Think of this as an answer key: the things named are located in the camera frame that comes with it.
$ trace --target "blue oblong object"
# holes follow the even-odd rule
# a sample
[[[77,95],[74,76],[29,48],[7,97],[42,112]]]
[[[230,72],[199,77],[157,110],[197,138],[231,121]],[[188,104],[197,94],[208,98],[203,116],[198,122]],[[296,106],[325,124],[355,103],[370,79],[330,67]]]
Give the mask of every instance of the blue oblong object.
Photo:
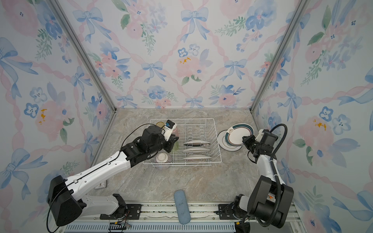
[[[178,212],[179,222],[183,225],[190,222],[190,212],[187,203],[187,197],[183,190],[177,190],[174,195],[176,211]]]

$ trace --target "dish rack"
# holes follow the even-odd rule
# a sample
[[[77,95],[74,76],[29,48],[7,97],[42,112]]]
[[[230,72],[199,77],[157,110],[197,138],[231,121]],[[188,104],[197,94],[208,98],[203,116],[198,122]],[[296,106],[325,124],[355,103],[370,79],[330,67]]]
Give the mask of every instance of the dish rack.
[[[144,164],[156,166],[211,166],[213,163],[221,163],[222,155],[220,153],[219,144],[217,142],[217,133],[215,120],[213,118],[205,119],[151,119],[150,123],[166,122],[171,120],[177,124],[173,134],[179,137],[179,140],[174,144],[170,153],[165,150],[168,156],[171,156],[170,163],[157,163],[156,157],[143,161]],[[211,144],[205,144],[202,147],[210,149],[209,152],[198,153],[201,155],[210,156],[212,159],[192,161],[183,160],[183,158],[193,155],[193,153],[182,153],[183,150],[193,146],[184,146],[183,144],[192,140],[205,140]]]

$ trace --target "wallpaper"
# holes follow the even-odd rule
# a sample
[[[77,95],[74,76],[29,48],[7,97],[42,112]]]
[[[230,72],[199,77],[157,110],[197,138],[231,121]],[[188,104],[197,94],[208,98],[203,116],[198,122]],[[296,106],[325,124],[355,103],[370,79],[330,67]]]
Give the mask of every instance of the wallpaper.
[[[298,0],[60,4],[117,107],[247,108]]]
[[[308,233],[373,232],[372,12],[311,0],[254,112],[288,126],[276,156]]]
[[[51,179],[90,166],[112,113],[44,1],[0,22],[0,232],[46,232]]]

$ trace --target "plate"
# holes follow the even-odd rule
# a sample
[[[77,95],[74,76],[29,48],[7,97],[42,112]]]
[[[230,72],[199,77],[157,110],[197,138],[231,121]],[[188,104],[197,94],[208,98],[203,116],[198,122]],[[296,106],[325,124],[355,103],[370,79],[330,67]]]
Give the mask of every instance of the plate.
[[[224,138],[226,132],[227,132],[226,130],[223,130],[217,136],[217,142],[219,143],[219,146],[225,149],[226,151],[230,151],[230,152],[238,151],[239,149],[241,149],[242,146],[234,147],[226,143],[225,138]]]
[[[210,149],[204,147],[192,147],[182,151],[182,153],[205,153],[211,151]]]
[[[240,123],[230,127],[225,133],[225,141],[230,146],[242,146],[242,137],[254,134],[254,129],[251,125]]]
[[[191,155],[191,156],[183,158],[183,160],[204,160],[204,159],[212,159],[212,158],[206,155]]]
[[[192,140],[192,141],[189,141],[189,142],[186,142],[184,143],[183,145],[184,146],[202,146],[202,145],[205,145],[205,144],[211,144],[210,142],[207,142],[205,140]]]

